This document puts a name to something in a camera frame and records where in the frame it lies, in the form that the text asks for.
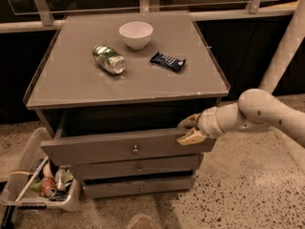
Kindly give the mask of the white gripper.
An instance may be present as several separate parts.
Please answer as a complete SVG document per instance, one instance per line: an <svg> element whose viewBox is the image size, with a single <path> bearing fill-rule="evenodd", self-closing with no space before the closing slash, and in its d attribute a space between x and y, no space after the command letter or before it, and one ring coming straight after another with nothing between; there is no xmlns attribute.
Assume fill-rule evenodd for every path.
<svg viewBox="0 0 305 229"><path fill-rule="evenodd" d="M216 139L224 135L217 121L217 107L206 109L201 114L192 114L180 121L177 127L186 128L183 129L183 136L176 140L183 146L201 143L207 137Z"/></svg>

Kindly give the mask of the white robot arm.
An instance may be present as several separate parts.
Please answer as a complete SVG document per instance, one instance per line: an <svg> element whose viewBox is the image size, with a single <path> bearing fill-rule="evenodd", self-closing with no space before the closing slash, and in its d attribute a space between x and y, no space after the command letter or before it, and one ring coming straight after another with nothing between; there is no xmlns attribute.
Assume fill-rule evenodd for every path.
<svg viewBox="0 0 305 229"><path fill-rule="evenodd" d="M235 103L212 107L183 119L178 128L188 132L176 141L193 145L228 132L265 132L269 127L277 128L305 147L305 114L260 89L249 89Z"/></svg>

